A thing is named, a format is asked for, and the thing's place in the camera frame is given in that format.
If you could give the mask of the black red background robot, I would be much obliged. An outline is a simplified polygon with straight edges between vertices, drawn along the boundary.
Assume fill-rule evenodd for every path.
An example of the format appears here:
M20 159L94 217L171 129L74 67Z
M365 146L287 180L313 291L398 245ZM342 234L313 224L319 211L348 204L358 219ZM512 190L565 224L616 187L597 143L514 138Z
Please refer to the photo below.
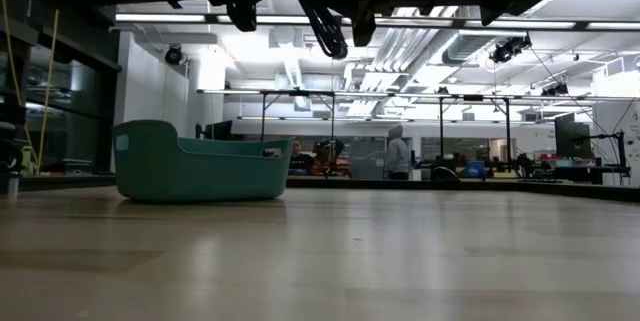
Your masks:
M317 141L313 146L313 166L311 173L315 176L351 177L349 161L341 157L344 143L338 139Z

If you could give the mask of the teal plastic bin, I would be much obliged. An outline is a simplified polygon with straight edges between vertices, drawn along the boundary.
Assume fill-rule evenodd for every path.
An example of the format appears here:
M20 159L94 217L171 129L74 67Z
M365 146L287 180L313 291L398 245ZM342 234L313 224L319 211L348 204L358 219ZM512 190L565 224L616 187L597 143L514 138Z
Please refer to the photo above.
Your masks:
M182 138L166 121L112 128L118 192L156 204L271 199L285 190L293 141Z

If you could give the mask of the black ceiling spotlight cluster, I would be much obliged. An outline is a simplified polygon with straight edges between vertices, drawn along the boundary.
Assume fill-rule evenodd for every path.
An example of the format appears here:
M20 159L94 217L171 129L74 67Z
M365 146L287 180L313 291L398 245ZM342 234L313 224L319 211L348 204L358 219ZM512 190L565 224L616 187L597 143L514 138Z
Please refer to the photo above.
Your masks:
M529 35L510 37L503 43L496 45L495 49L489 55L489 59L496 64L507 63L531 46L532 42Z

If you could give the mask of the small grey box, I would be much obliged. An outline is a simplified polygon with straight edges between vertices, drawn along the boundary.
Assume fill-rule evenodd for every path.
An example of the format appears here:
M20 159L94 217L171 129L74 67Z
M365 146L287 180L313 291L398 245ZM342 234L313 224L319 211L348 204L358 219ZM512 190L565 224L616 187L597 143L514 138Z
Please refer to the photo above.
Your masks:
M94 165L91 160L65 158L59 162L59 165L64 174L85 175L94 172Z

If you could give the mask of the black metal workstation frame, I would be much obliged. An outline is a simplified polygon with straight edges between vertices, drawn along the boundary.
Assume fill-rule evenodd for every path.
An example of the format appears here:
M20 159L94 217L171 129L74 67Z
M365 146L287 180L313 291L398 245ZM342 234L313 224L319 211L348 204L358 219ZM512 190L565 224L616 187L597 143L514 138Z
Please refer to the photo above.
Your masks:
M329 106L329 110L331 113L330 118L330 139L333 140L335 138L335 110L336 110L336 92L335 91L316 91L316 90L302 90L299 88L290 89L290 90L261 90L259 94L262 96L262 106L261 106L261 133L260 140L263 141L265 137L265 125L266 125L266 110L269 108L267 104L267 97L269 95L275 95L273 101L276 101L280 96L286 95L289 97L306 97L311 98L312 96L316 96L320 101L325 101L325 97L331 98L331 105Z
M466 102L475 102L475 103L488 101L491 104L493 104L505 116L507 163L511 164L512 162L511 117L510 117L510 100L507 96L482 95L482 94L437 94L437 99L438 99L438 107L439 107L439 141L440 141L441 157L444 157L444 100L452 99L452 104L454 104L459 100L466 101Z

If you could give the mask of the dark grey board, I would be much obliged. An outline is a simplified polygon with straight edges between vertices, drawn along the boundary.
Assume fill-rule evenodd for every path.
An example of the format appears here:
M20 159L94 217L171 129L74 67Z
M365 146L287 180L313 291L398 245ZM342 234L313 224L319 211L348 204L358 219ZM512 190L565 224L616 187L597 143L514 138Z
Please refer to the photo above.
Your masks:
M385 139L356 137L349 143L350 174L356 180L384 177Z

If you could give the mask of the small silver metal post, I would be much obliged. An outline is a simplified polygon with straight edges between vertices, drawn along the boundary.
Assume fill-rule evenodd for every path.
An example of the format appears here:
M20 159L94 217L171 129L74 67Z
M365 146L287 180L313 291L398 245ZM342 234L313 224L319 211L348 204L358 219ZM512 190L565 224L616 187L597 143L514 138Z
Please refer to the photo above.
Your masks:
M9 200L15 200L20 187L21 175L19 172L10 172L6 183L6 197Z

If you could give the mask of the black jointed stand arm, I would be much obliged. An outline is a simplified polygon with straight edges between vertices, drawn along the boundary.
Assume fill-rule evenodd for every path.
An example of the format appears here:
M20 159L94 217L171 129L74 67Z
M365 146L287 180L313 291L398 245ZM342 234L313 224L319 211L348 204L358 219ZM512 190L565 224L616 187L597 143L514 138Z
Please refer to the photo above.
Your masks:
M613 172L618 173L621 177L629 177L631 168L627 165L626 161L626 152L625 152L625 133L620 130L614 132L612 134L597 134L597 135L589 135L589 136L578 136L573 139L576 143L581 143L587 140L593 139L615 139L617 145L614 147L614 150L617 152L617 164L613 166Z

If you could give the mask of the black aluminium table frame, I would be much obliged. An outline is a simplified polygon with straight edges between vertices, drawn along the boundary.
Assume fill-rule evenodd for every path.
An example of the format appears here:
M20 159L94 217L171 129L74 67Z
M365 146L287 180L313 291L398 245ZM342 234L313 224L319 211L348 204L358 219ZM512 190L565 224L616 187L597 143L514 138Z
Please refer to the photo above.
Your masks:
M45 176L19 178L19 191L43 191L73 188L93 188L114 186L114 175L98 176ZM487 191L487 192L526 192L555 196L587 199L600 199L623 203L640 204L640 187L614 187L590 184L528 182L514 179L489 181L383 181L351 179L292 178L287 181L288 188L327 188L347 190L412 190L412 191Z

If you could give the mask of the person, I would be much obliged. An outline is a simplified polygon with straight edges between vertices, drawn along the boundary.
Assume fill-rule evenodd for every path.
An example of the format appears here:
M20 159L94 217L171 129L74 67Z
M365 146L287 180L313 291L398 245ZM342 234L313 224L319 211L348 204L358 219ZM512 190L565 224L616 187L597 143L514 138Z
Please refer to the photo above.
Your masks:
M388 131L384 170L389 180L407 181L411 173L411 152L403 139L403 126L393 126Z
M314 158L302 152L302 144L298 139L293 142L293 150L289 162L290 175L310 175Z

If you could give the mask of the grey ventilation duct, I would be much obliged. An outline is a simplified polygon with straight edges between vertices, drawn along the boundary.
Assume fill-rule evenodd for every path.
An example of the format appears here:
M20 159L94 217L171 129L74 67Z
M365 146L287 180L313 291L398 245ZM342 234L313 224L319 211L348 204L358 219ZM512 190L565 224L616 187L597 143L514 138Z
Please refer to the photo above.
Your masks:
M459 30L442 52L442 63L450 66L462 65L497 37L496 31Z

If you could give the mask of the yellow green bottle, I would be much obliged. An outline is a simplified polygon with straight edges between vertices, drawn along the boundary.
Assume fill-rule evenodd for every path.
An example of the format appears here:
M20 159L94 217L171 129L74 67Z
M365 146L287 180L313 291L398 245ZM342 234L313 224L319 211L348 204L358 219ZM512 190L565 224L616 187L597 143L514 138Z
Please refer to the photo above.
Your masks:
M31 146L22 146L22 162L20 166L20 174L24 177L36 175L37 160L34 149Z

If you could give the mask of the cluttered background workbench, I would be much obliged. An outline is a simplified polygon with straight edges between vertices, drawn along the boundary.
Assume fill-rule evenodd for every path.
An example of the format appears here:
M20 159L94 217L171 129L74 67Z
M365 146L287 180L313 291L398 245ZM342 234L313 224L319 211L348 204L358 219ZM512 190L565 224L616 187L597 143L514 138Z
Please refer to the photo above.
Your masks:
M595 162L592 160L575 162L572 159L526 159L517 162L516 170L520 178L529 181L570 181L594 185L603 185L605 174L613 174L614 177L623 179L629 178L631 173L631 168L628 166L598 164L598 159Z

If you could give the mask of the long ceiling light strip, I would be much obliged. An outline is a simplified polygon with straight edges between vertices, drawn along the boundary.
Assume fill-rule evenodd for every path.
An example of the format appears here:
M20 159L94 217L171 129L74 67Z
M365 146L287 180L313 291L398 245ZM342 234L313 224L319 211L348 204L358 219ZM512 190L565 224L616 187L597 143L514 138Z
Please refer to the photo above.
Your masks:
M224 24L231 18L225 14L154 14L118 13L117 23L150 24ZM433 29L493 29L524 31L573 31L573 32L640 32L640 21L560 21L546 19L500 18L488 26L479 19L445 17L376 17L377 26L384 28L433 28Z

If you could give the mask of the black computer monitor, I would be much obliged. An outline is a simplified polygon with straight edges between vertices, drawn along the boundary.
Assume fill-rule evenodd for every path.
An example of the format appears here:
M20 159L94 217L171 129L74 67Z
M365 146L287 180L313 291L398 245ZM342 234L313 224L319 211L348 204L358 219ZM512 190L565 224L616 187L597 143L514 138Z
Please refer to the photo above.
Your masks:
M222 121L214 124L195 126L196 139L228 141L232 139L232 121Z
M574 121L572 115L554 119L556 154L564 158L587 159L593 156L590 127Z

